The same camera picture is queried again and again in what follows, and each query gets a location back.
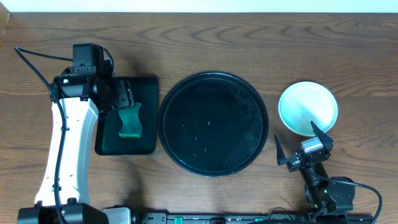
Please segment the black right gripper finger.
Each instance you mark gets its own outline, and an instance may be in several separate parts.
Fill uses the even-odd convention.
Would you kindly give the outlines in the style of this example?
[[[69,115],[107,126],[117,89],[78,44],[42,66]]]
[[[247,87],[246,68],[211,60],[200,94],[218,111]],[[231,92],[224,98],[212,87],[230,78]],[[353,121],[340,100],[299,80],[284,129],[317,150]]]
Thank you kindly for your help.
[[[279,166],[286,164],[286,157],[285,154],[283,152],[282,146],[279,142],[279,139],[277,137],[277,135],[274,135],[274,139],[275,139],[275,144],[276,144],[276,158],[277,158],[277,164]]]
[[[313,121],[310,122],[313,133],[321,141],[323,147],[327,151],[331,151],[333,147],[333,140],[326,133],[324,133]]]

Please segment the green scouring sponge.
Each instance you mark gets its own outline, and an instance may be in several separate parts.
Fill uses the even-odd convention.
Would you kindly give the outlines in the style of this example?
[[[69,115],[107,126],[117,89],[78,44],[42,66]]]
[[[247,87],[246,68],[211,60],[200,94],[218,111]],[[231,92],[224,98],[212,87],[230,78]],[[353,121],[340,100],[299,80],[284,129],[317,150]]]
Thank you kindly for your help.
[[[142,123],[139,119],[141,103],[136,102],[134,106],[119,110],[122,128],[119,131],[121,138],[140,138],[142,134]]]

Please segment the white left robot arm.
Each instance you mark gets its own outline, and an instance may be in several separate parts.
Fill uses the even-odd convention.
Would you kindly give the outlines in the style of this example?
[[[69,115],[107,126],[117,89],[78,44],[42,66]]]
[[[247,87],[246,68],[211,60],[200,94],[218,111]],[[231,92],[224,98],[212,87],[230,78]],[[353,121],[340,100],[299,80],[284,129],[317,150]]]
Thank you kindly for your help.
[[[18,223],[132,223],[128,207],[98,210],[90,206],[88,163],[95,124],[115,111],[122,126],[119,138],[139,138],[140,104],[130,83],[114,77],[112,66],[74,66],[54,78],[53,131],[45,177],[32,208],[19,210]]]

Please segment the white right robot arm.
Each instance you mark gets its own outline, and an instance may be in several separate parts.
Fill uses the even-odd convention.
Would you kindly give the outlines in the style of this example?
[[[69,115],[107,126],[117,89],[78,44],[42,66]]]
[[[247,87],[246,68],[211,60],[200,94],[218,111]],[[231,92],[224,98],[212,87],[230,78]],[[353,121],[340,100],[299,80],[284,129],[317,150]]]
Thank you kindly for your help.
[[[347,212],[353,210],[356,184],[347,177],[329,177],[323,162],[331,156],[333,140],[313,121],[310,123],[314,138],[301,143],[302,149],[286,157],[277,136],[274,137],[277,164],[289,172],[299,171],[304,181],[305,194],[315,210],[308,214],[311,222],[335,219],[347,222]]]

